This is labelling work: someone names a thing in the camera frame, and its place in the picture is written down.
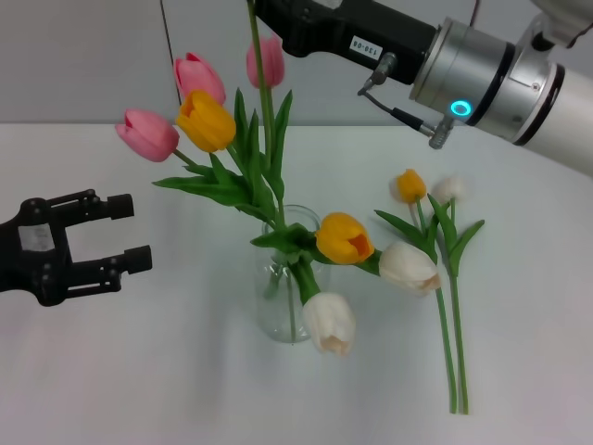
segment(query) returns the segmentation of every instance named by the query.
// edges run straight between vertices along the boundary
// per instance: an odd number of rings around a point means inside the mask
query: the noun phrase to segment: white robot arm
[[[593,81],[549,61],[593,24],[593,0],[532,0],[542,9],[518,44],[446,19],[438,28],[373,0],[247,0],[304,57],[326,51],[373,70],[359,91],[441,148],[455,121],[593,176]],[[444,115],[432,126],[369,94],[387,77]]]

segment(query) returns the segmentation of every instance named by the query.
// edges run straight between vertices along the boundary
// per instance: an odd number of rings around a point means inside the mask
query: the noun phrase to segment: clear glass jar
[[[302,206],[284,206],[286,225],[300,223],[310,231],[320,228],[320,219],[313,210]],[[263,224],[262,234],[272,231]],[[273,248],[258,248],[256,252],[256,318],[268,337],[283,343],[309,339],[303,324],[303,305],[295,278],[286,267],[285,256]],[[311,264],[321,290],[329,285],[330,268]]]

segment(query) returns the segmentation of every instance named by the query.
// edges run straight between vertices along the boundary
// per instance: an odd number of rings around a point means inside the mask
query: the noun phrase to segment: white label
[[[49,224],[19,226],[20,246],[29,252],[47,252],[56,248]]]
[[[361,39],[356,35],[352,37],[350,49],[352,51],[356,51],[357,53],[361,53],[366,57],[374,58],[375,60],[379,60],[379,57],[383,52],[383,48],[378,44],[372,44],[371,42]]]

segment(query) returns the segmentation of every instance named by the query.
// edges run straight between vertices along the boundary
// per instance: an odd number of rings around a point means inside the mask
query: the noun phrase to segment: green leaf
[[[325,255],[323,255],[319,251],[319,249],[317,248],[317,246],[315,244],[313,244],[312,246],[309,246],[308,253],[313,258],[313,260],[316,262],[319,262],[321,264],[335,265],[335,263],[333,261],[331,261],[329,258],[325,257]]]
[[[247,170],[249,181],[253,190],[253,204],[258,204],[261,188],[261,168],[259,166],[259,118],[256,111],[253,112],[249,123],[249,146],[251,152],[247,158]]]
[[[259,185],[259,198],[258,198],[258,205],[263,212],[267,215],[270,215],[273,219],[276,215],[276,206],[274,204],[274,198],[271,195],[270,188],[264,184],[263,180],[260,178],[260,185]]]
[[[259,166],[261,168],[263,177],[266,182],[270,185],[271,191],[274,192],[276,198],[282,200],[284,198],[284,181],[282,178],[274,178],[270,171],[266,171],[266,155],[259,153]]]
[[[241,93],[239,88],[237,88],[237,92],[234,95],[234,122],[237,127],[237,133],[234,137],[234,146],[239,153],[240,159],[245,162],[249,154],[247,146],[249,127],[247,126],[247,115],[245,113],[245,100],[243,99],[243,93]]]
[[[210,162],[212,163],[212,170],[214,171],[214,176],[216,176],[216,180],[219,184],[231,184],[233,180],[231,179],[231,173],[224,168],[222,162],[218,157],[212,153],[210,153]]]
[[[275,180],[281,179],[282,175],[282,159],[284,155],[284,137],[286,136],[286,127],[288,127],[288,117],[290,115],[290,107],[293,103],[293,92],[289,91],[284,102],[278,110],[276,116],[275,130],[276,130],[276,147],[272,151],[273,158],[271,160],[271,177]]]
[[[374,211],[377,215],[381,218],[386,220],[388,223],[393,225],[400,233],[402,233],[408,240],[412,243],[413,246],[419,248],[420,250],[424,250],[426,247],[426,240],[424,239],[423,233],[411,225],[408,222],[405,222],[401,218],[398,218],[395,215],[387,213],[386,211],[375,210]]]
[[[304,305],[313,296],[320,292],[319,285],[315,280],[315,274],[311,269],[310,262],[308,262],[305,258],[301,258],[295,264],[288,264],[288,268],[298,283],[300,301]]]
[[[441,228],[443,229],[445,244],[447,245],[447,251],[450,256],[451,250],[455,246],[455,243],[457,243],[457,229],[455,228],[453,221],[448,217],[446,208],[439,205],[436,199],[430,195],[428,195],[428,199],[430,200],[430,203],[435,210],[436,218],[438,218]]]
[[[451,205],[450,202],[443,206],[443,210],[447,211],[449,206]],[[438,264],[438,255],[436,254],[436,235],[438,229],[438,218],[436,215],[433,215],[433,218],[430,221],[430,225],[428,226],[428,232],[426,234],[426,254],[430,257],[434,264]]]
[[[235,184],[212,184],[204,177],[167,178],[153,183],[159,187],[182,190],[193,195],[209,197],[223,206],[235,207],[249,203],[249,194]]]
[[[183,167],[190,173],[204,176],[210,184],[216,184],[216,176],[211,167],[207,167],[206,165],[184,165]]]
[[[252,206],[251,204],[239,204],[235,207],[237,208],[237,210],[242,211],[243,213],[249,216],[253,216],[254,218],[257,218],[258,220],[263,221],[265,223],[269,223],[272,219],[270,215],[267,215],[263,212],[263,210],[261,210],[258,207]]]
[[[380,276],[379,260],[381,259],[381,255],[383,255],[383,252],[381,250],[375,250],[374,253],[365,262],[356,264],[356,267],[362,269],[364,272]]]
[[[465,247],[470,242],[470,240],[478,233],[478,231],[482,228],[482,226],[486,222],[484,220],[478,221],[472,227],[467,229],[465,233],[461,236],[455,247],[448,255],[448,265],[451,269],[451,273],[454,276],[459,276],[460,274],[460,262],[461,262],[461,255],[465,250]]]
[[[251,244],[258,248],[275,248],[288,255],[300,253],[313,236],[301,224],[292,224],[284,230],[276,230],[252,239]]]

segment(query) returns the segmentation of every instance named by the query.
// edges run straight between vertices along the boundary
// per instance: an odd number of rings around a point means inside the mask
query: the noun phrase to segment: blue indicator light
[[[454,115],[464,118],[472,114],[472,106],[467,100],[458,100],[451,104],[451,111]]]

